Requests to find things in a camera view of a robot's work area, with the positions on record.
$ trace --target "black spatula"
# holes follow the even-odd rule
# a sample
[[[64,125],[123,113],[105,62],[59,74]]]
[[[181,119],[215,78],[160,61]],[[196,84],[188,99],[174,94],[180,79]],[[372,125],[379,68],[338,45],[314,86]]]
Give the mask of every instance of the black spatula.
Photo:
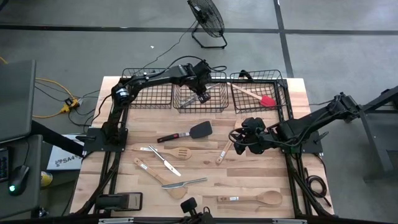
[[[164,136],[162,138],[158,138],[157,142],[164,142],[168,140],[173,140],[177,139],[179,137],[184,137],[184,136],[191,136],[191,138],[203,138],[208,135],[211,135],[213,133],[213,130],[211,128],[210,121],[205,121],[203,123],[200,123],[189,130],[188,133],[175,133],[171,134],[169,136]]]

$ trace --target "knife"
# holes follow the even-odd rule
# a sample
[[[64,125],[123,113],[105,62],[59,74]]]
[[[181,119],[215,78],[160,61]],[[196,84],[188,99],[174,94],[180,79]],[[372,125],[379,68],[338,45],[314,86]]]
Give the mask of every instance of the knife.
[[[163,189],[175,189],[175,188],[179,188],[179,187],[183,187],[185,184],[191,184],[191,183],[196,183],[196,182],[201,182],[201,181],[206,181],[207,177],[201,178],[201,179],[197,179],[197,180],[189,180],[189,181],[183,181],[183,182],[179,182],[179,183],[175,183],[175,184],[166,184],[166,185],[162,185]]]
[[[153,146],[149,146],[149,149],[151,149],[156,156],[159,156],[159,158],[161,158],[163,160],[164,165],[171,171],[173,172],[175,175],[181,177],[181,174],[179,171],[177,171],[169,162],[167,162],[167,160],[165,160],[157,151]]]

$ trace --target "electric fan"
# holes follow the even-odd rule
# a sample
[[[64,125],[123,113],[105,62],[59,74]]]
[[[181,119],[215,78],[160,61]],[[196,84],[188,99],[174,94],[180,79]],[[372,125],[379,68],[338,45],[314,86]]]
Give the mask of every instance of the electric fan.
[[[224,22],[221,18],[220,12],[211,0],[188,0],[188,4],[191,7],[193,15],[197,19],[198,23],[192,31],[192,38],[198,42],[201,48],[204,49],[224,49],[227,46],[227,42],[224,38]],[[222,37],[225,45],[206,47],[200,43],[195,37],[195,32],[198,29],[199,24],[202,28],[214,38]]]

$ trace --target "fan base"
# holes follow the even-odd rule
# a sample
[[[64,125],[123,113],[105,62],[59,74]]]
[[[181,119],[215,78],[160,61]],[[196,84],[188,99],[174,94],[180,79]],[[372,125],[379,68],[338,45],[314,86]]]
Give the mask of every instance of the fan base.
[[[223,40],[224,40],[224,43],[225,43],[224,45],[222,45],[222,46],[211,46],[211,47],[204,46],[204,45],[201,44],[201,42],[195,37],[195,32],[198,30],[198,26],[199,26],[199,23],[197,23],[197,25],[195,26],[194,30],[192,31],[192,38],[200,45],[201,48],[203,48],[203,49],[224,49],[224,48],[228,45],[228,43],[227,43],[227,41],[226,41],[224,35],[222,34],[221,37],[222,37]]]

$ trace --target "fan grille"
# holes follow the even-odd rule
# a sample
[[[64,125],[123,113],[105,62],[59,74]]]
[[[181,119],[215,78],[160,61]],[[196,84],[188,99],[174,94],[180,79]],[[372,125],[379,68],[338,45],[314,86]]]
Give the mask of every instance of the fan grille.
[[[224,22],[220,12],[211,0],[188,0],[193,15],[202,28],[212,37],[221,37]]]

